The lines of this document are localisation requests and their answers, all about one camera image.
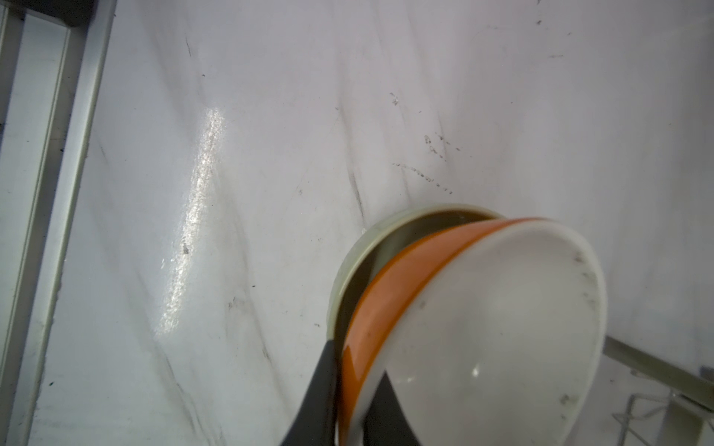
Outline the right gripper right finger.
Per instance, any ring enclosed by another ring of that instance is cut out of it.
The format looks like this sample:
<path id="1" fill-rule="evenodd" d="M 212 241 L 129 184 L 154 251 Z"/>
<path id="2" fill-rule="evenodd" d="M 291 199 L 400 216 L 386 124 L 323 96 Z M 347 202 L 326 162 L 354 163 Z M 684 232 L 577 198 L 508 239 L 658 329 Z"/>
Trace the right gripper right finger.
<path id="1" fill-rule="evenodd" d="M 364 419 L 364 445 L 420 446 L 387 374 L 379 382 Z"/>

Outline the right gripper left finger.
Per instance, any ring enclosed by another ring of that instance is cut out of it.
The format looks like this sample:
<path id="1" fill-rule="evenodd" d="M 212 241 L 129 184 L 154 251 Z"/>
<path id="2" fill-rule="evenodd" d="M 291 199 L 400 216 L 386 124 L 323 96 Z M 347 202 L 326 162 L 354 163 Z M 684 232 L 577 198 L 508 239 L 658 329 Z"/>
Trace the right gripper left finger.
<path id="1" fill-rule="evenodd" d="M 336 444 L 338 359 L 335 342 L 325 342 L 297 416 L 282 446 L 332 446 Z"/>

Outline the orange white bowl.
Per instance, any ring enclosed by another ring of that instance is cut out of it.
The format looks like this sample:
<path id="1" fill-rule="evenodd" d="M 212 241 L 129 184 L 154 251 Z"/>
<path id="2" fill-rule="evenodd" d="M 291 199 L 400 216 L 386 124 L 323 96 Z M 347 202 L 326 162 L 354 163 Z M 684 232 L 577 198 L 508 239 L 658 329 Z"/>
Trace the orange white bowl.
<path id="1" fill-rule="evenodd" d="M 338 441 L 361 445 L 388 378 L 423 445 L 561 445 L 606 332 L 591 244 L 549 219 L 491 219 L 403 249 L 360 297 L 341 355 Z"/>

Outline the light green bowl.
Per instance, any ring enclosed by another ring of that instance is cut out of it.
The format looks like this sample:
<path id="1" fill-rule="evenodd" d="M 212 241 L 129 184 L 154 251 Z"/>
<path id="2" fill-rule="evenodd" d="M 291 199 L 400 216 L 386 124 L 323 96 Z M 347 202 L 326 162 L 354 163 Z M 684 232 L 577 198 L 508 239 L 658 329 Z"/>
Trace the light green bowl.
<path id="1" fill-rule="evenodd" d="M 471 204 L 433 204 L 400 211 L 373 225 L 353 245 L 338 270 L 330 293 L 327 338 L 342 350 L 362 294 L 403 249 L 442 230 L 501 218 L 495 211 Z"/>

